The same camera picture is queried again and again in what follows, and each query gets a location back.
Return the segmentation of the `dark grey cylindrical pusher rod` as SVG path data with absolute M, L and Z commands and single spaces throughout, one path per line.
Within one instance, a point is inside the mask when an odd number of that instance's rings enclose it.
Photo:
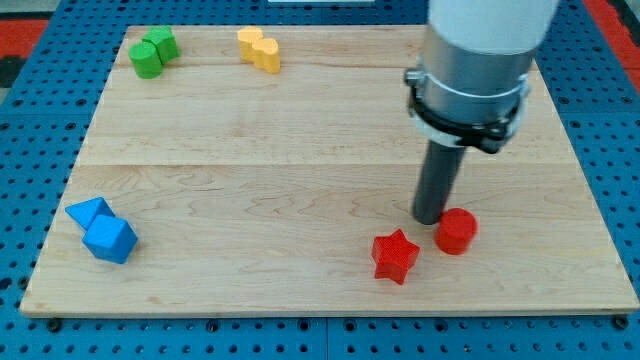
M 424 225 L 439 221 L 465 151 L 464 147 L 429 142 L 412 205 L 412 215 L 416 221 Z

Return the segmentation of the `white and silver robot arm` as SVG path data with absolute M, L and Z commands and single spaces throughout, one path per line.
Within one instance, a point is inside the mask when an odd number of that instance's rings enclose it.
M 412 215 L 439 221 L 467 149 L 495 154 L 522 123 L 528 72 L 558 0 L 430 0 L 406 69 L 408 113 L 428 139 Z

